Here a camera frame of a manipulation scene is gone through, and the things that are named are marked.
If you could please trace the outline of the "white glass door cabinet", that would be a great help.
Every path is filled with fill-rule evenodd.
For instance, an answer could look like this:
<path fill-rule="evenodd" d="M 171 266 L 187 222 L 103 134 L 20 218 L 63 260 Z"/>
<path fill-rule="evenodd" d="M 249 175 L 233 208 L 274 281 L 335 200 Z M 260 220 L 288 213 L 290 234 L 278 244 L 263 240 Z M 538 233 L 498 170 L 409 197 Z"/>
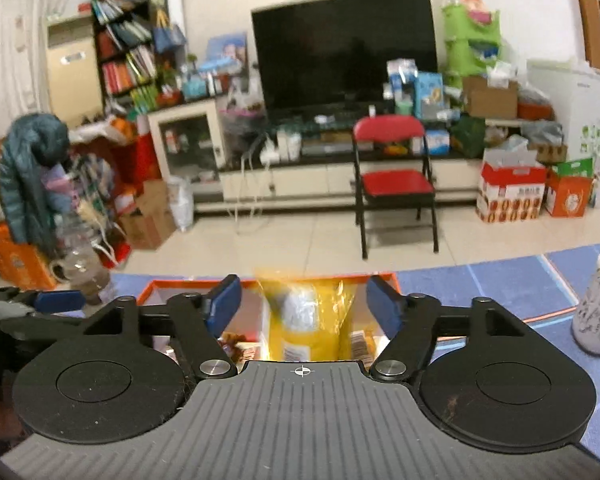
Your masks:
<path fill-rule="evenodd" d="M 220 182 L 226 149 L 214 99 L 164 108 L 148 116 L 161 175 L 200 185 Z"/>

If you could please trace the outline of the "white chest freezer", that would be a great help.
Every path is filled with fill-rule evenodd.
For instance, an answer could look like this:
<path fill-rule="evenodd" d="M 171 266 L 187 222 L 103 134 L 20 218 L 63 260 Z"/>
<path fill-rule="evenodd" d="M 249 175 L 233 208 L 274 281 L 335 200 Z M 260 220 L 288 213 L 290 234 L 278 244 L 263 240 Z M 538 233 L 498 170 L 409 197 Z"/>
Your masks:
<path fill-rule="evenodd" d="M 550 98 L 567 159 L 600 155 L 600 70 L 586 63 L 528 60 L 527 80 Z"/>

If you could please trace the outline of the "dark bookshelf with books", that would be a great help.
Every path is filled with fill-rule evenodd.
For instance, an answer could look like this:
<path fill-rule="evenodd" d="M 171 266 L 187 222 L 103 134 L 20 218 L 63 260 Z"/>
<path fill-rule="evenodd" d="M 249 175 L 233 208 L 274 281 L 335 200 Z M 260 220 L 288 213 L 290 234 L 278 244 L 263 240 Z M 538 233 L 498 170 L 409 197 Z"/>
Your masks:
<path fill-rule="evenodd" d="M 166 43 L 168 0 L 88 0 L 102 105 L 116 115 L 160 107 L 166 74 L 182 47 Z"/>

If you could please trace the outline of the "white air conditioner unit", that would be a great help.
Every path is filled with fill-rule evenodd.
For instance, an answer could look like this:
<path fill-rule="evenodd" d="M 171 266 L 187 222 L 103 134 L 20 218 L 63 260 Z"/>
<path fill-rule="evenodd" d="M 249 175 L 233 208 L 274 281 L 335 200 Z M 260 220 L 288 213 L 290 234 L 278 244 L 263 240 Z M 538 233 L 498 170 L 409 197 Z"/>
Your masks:
<path fill-rule="evenodd" d="M 46 28 L 48 95 L 52 112 L 70 127 L 102 114 L 91 14 L 49 22 Z"/>

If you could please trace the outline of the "yellow foil snack bag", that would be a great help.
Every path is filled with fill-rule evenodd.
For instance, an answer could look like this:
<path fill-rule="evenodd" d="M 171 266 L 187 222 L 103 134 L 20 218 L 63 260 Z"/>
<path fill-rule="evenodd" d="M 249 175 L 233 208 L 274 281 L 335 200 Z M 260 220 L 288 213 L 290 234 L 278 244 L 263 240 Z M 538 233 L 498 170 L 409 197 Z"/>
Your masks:
<path fill-rule="evenodd" d="M 355 284 L 261 278 L 259 288 L 263 297 L 261 339 L 270 360 L 350 359 Z"/>

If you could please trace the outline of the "orange cardboard box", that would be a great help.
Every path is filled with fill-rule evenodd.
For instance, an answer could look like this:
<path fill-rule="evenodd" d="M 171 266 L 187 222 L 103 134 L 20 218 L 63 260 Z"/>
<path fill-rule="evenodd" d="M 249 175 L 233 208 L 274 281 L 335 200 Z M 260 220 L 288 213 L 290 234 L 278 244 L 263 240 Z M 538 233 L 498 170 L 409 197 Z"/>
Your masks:
<path fill-rule="evenodd" d="M 336 285 L 339 282 L 353 289 L 353 302 L 351 306 L 352 330 L 358 332 L 365 330 L 374 336 L 376 350 L 373 356 L 388 344 L 389 339 L 370 312 L 366 304 L 366 283 L 370 278 L 365 274 L 304 276 L 297 278 L 302 285 Z M 242 304 L 234 318 L 228 323 L 230 333 L 244 335 L 248 341 L 256 342 L 261 339 L 262 312 L 265 309 L 265 300 L 261 296 L 260 287 L 255 278 L 241 278 Z M 181 292 L 208 292 L 213 286 L 219 284 L 219 278 L 202 278 L 201 280 L 177 280 L 176 278 L 156 278 L 150 281 L 137 296 L 140 306 L 151 304 L 165 304 L 166 300 Z"/>

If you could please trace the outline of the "teal puffer jacket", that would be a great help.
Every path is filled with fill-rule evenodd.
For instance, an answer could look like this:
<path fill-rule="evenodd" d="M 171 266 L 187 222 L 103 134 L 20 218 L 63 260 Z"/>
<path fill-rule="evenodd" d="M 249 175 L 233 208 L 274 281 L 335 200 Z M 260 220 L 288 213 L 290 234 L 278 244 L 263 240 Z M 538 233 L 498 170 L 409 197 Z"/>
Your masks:
<path fill-rule="evenodd" d="M 12 240 L 56 255 L 54 211 L 42 181 L 69 155 L 67 125 L 48 113 L 22 115 L 1 144 L 0 201 Z"/>

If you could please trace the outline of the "green storage drawers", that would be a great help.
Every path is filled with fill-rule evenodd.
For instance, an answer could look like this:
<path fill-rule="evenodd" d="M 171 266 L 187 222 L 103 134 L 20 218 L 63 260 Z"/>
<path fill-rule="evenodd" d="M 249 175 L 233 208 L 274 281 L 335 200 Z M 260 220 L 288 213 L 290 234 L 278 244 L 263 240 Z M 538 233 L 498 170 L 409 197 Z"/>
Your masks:
<path fill-rule="evenodd" d="M 442 8 L 446 66 L 444 81 L 462 88 L 470 76 L 483 76 L 501 54 L 500 12 L 469 10 L 459 1 Z"/>

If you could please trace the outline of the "black television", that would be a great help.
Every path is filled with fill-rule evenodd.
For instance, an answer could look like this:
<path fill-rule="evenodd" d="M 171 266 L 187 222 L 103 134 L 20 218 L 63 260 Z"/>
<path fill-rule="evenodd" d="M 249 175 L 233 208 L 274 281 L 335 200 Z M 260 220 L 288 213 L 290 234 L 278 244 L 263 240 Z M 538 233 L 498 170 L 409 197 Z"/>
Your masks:
<path fill-rule="evenodd" d="M 438 69 L 431 0 L 309 0 L 251 12 L 266 110 L 382 99 L 387 63 Z"/>

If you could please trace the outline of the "orange green gift box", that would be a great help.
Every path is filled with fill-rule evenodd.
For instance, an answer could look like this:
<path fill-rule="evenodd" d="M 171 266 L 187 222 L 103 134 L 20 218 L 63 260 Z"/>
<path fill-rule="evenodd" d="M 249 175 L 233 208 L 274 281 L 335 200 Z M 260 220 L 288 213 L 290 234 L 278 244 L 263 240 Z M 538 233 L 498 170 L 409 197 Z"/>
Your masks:
<path fill-rule="evenodd" d="M 593 185 L 592 158 L 560 162 L 547 173 L 545 208 L 554 218 L 580 218 L 584 215 Z"/>

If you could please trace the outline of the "brown cardboard box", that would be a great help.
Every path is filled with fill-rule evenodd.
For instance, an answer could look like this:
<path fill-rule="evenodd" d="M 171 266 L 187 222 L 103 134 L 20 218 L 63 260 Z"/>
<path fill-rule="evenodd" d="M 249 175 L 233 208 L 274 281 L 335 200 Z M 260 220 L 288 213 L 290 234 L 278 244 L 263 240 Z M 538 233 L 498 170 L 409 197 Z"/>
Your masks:
<path fill-rule="evenodd" d="M 509 81 L 505 87 L 492 87 L 483 76 L 463 78 L 465 112 L 482 119 L 516 119 L 518 84 Z"/>

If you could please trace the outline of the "red white gift box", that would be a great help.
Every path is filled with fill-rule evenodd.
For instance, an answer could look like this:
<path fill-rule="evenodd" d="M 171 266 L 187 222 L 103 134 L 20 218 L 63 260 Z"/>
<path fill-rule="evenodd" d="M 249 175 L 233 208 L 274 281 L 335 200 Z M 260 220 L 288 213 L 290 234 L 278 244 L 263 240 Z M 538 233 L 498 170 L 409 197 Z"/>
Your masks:
<path fill-rule="evenodd" d="M 537 151 L 485 150 L 477 214 L 484 223 L 523 222 L 539 217 L 547 179 Z"/>

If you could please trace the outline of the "red folding chair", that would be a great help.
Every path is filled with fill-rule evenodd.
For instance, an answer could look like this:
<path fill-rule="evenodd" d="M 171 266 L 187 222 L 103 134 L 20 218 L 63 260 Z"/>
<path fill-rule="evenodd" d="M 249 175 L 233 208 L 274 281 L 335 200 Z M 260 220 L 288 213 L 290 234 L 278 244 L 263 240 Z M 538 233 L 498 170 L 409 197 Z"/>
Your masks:
<path fill-rule="evenodd" d="M 364 172 L 361 168 L 361 142 L 391 145 L 419 139 L 422 151 L 418 154 L 422 169 L 381 169 Z M 439 228 L 437 218 L 437 191 L 431 171 L 431 158 L 424 125 L 413 116 L 380 115 L 360 119 L 352 132 L 355 224 L 360 230 L 362 259 L 368 258 L 365 211 L 372 209 L 414 209 L 416 220 L 422 211 L 431 214 L 432 247 L 439 252 Z"/>

